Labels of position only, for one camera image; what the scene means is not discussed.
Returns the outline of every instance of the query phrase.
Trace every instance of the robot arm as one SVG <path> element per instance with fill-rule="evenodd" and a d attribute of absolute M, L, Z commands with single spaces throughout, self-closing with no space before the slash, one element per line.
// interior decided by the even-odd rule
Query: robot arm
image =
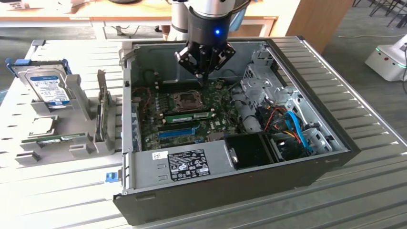
<path fill-rule="evenodd" d="M 176 52 L 174 56 L 177 63 L 196 76 L 201 85 L 205 84 L 209 73 L 218 70 L 234 55 L 234 49 L 226 42 L 230 16 L 248 4 L 249 0 L 245 0 L 244 4 L 233 9 L 234 0 L 173 2 L 174 32 L 168 38 L 186 40 L 185 48 Z"/>

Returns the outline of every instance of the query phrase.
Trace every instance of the motherboard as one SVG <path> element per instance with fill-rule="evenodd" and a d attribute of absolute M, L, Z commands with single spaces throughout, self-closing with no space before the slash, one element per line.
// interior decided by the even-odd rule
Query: motherboard
<path fill-rule="evenodd" d="M 142 151 L 217 141 L 242 133 L 230 100 L 233 86 L 217 79 L 204 88 L 197 82 L 156 82 L 150 87 L 134 87 L 132 102 L 138 103 Z"/>

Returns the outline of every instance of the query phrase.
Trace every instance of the green circuit board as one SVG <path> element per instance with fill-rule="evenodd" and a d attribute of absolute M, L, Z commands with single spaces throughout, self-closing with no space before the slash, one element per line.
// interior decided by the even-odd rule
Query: green circuit board
<path fill-rule="evenodd" d="M 229 86 L 222 81 L 214 80 L 208 82 L 205 88 L 186 91 L 198 95 L 202 102 L 201 107 L 189 111 L 189 114 L 176 111 L 178 106 L 173 98 L 178 92 L 164 94 L 156 88 L 137 89 L 133 100 L 140 102 L 142 151 L 214 141 L 222 134 L 238 133 L 241 127 L 236 125 L 237 111 L 228 103 Z M 160 134 L 165 133 L 162 129 L 166 128 L 174 131 L 177 129 L 186 132 L 194 129 L 194 131 L 189 135 L 160 137 Z"/>

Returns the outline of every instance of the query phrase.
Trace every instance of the metal table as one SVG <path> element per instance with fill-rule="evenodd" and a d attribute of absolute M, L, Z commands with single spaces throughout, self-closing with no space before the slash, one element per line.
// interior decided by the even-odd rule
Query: metal table
<path fill-rule="evenodd" d="M 308 187 L 134 228 L 366 229 L 407 225 L 404 140 L 308 43 L 296 37 L 273 38 L 273 41 L 362 152 Z M 109 91 L 120 95 L 118 45 L 117 40 L 46 41 L 42 46 L 30 47 L 26 58 L 51 60 L 65 57 L 71 71 L 81 75 L 81 87 L 87 97 L 94 97 L 97 91 L 93 73 L 98 68 L 105 69 Z M 13 128 L 31 118 L 31 113 L 22 108 L 27 102 L 23 94 L 23 88 L 14 80 L 0 108 L 1 120 L 6 120 L 1 122 L 0 133 L 0 216 L 6 219 L 0 222 L 1 226 L 128 228 L 109 200 L 117 190 L 116 184 L 102 182 L 105 173 L 121 165 L 120 153 L 83 160 L 51 157 L 58 163 L 46 161 L 46 164 L 34 167 L 15 167 L 11 163 L 14 151 L 2 149 L 6 146 L 10 148 L 11 141 L 18 139 Z M 116 130 L 118 151 L 120 125 Z"/>

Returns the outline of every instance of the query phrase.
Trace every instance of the concrete floor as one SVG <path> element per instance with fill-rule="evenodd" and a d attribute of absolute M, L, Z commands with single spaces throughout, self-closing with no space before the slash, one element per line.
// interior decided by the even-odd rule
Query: concrete floor
<path fill-rule="evenodd" d="M 400 37 L 378 38 L 338 38 L 337 36 L 356 36 L 362 34 L 392 36 L 407 33 L 407 27 L 386 28 L 389 17 L 384 17 L 384 10 L 378 10 L 373 17 L 369 17 L 369 2 L 361 0 L 357 7 L 350 8 L 341 24 L 337 28 L 334 37 L 325 47 L 324 58 L 333 68 L 349 82 L 352 87 L 376 109 L 384 120 L 396 129 L 400 135 L 407 138 L 407 95 L 404 94 L 400 82 L 386 82 L 364 65 L 374 47 L 378 44 L 392 44 Z M 122 30 L 132 34 L 136 28 Z M 121 39 L 116 35 L 113 28 L 106 27 L 109 39 Z M 161 35 L 153 31 L 152 27 L 140 27 L 133 38 L 158 38 Z M 13 77 L 3 64 L 5 58 L 23 58 L 33 39 L 66 40 L 66 39 L 94 39 L 91 28 L 0 28 L 0 90 L 7 88 Z"/>

